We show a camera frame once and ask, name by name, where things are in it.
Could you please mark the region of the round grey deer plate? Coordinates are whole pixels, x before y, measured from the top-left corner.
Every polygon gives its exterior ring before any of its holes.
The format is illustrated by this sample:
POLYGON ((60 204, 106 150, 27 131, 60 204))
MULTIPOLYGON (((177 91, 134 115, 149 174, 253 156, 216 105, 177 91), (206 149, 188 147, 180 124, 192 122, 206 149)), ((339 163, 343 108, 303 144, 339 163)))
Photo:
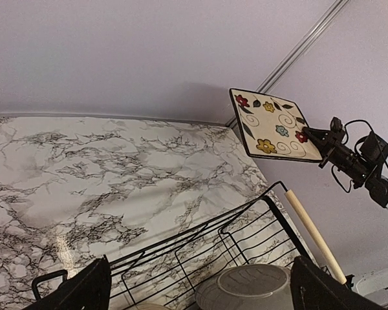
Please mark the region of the round grey deer plate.
POLYGON ((232 267, 201 283, 200 309, 293 309, 290 270, 268 264, 232 267))

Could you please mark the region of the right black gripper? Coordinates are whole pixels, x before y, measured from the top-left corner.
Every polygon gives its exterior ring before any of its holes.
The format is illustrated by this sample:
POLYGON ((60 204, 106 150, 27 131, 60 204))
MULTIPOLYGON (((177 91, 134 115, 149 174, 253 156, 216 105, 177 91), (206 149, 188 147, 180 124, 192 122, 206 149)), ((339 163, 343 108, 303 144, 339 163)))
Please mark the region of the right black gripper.
POLYGON ((323 130, 303 127, 303 133, 320 152, 322 161, 319 167, 321 169, 327 163, 339 169, 349 169, 358 164, 359 157, 343 144, 346 136, 343 129, 323 130))

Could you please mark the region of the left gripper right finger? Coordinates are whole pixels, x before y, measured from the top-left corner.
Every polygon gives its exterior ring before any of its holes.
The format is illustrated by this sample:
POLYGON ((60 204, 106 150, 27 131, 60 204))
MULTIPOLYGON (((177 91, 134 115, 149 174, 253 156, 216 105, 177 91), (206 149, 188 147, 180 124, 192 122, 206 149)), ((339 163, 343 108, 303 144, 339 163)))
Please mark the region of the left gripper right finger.
POLYGON ((352 292, 310 259, 297 256, 291 269, 294 309, 380 310, 383 307, 352 292))

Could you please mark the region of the square floral ceramic plate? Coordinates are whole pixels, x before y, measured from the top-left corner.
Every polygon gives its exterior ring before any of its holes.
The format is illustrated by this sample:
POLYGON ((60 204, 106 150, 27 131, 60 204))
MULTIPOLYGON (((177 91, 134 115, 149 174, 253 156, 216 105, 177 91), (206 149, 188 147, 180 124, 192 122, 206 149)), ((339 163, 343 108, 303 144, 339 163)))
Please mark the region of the square floral ceramic plate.
POLYGON ((230 99, 247 155, 252 158, 319 163, 321 154, 303 132, 309 125, 289 100, 237 88, 230 99))

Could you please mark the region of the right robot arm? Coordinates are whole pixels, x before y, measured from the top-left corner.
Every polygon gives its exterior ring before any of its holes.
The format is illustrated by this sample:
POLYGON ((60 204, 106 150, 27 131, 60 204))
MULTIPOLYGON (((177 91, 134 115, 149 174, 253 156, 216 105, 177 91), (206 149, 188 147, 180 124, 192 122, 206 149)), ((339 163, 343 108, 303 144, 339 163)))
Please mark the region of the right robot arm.
POLYGON ((319 167, 331 163, 333 176, 336 170, 343 172, 350 178, 351 189, 365 187, 371 199, 388 210, 388 143, 367 121, 355 119, 343 124, 334 117, 328 130, 305 127, 303 133, 321 155, 319 167), (370 132, 350 149, 347 127, 353 123, 368 125, 370 132))

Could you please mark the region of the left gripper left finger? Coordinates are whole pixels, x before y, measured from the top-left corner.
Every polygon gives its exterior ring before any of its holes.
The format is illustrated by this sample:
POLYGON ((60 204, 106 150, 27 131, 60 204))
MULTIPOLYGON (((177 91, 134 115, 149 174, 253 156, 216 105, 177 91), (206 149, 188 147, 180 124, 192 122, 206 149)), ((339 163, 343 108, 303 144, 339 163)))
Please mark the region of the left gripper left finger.
POLYGON ((106 257, 97 258, 72 278, 65 269, 39 276, 32 281, 36 301, 26 310, 41 309, 101 309, 109 308, 112 277, 106 257), (38 285, 54 278, 62 278, 59 287, 45 297, 40 296, 38 285))

